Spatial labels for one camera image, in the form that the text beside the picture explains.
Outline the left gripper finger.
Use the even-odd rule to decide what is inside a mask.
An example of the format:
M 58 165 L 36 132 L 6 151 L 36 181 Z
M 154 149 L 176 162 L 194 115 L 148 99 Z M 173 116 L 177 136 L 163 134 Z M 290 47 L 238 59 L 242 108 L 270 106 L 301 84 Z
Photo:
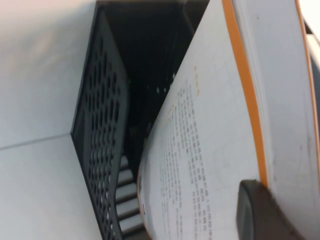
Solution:
M 318 240 L 320 186 L 313 180 L 239 183 L 236 227 L 241 240 Z

